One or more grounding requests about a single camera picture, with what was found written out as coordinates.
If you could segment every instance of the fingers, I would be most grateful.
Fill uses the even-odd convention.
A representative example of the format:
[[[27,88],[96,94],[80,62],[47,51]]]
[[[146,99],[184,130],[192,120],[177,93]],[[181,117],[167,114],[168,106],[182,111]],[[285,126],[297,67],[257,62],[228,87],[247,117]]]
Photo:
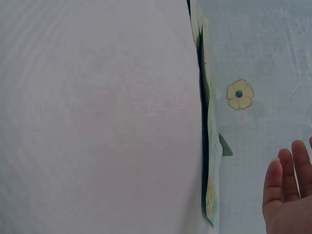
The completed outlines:
[[[300,199],[293,169],[293,157],[289,150],[283,149],[278,153],[283,168],[283,196],[284,202]]]
[[[283,204],[282,179],[282,165],[275,160],[268,167],[263,188],[262,212],[267,224],[271,222]]]
[[[310,196],[312,195],[312,165],[307,148],[302,141],[296,140],[292,143],[292,156],[301,197]]]

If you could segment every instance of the white sheet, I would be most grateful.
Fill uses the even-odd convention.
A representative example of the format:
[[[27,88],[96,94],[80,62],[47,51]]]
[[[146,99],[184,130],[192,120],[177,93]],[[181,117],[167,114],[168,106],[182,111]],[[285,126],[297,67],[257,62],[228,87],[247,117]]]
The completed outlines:
[[[206,234],[186,1],[0,0],[0,233]]]

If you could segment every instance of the hand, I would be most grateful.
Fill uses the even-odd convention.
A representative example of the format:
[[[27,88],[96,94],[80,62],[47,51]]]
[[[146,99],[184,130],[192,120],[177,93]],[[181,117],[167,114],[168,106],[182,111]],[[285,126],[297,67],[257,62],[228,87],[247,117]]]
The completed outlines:
[[[292,154],[281,150],[269,165],[262,212],[267,234],[312,234],[312,165],[302,141],[292,143]]]

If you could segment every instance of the flower print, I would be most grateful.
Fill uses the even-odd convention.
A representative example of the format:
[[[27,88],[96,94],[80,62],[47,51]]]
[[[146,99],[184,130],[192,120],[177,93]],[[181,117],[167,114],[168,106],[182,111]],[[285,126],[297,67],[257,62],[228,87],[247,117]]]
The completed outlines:
[[[211,217],[215,213],[216,200],[215,200],[215,190],[214,181],[211,176],[208,178],[207,184],[207,194],[206,194],[206,214],[207,217]]]
[[[254,92],[252,87],[243,79],[229,85],[227,99],[235,110],[244,110],[252,105]]]

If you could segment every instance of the dark green flower center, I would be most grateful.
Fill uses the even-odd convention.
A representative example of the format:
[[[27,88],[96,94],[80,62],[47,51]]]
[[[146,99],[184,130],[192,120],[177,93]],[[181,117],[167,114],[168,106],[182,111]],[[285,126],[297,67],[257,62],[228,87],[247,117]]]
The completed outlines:
[[[243,96],[243,92],[242,92],[242,91],[237,91],[237,92],[235,93],[235,96],[236,96],[237,98],[241,98],[241,97]]]

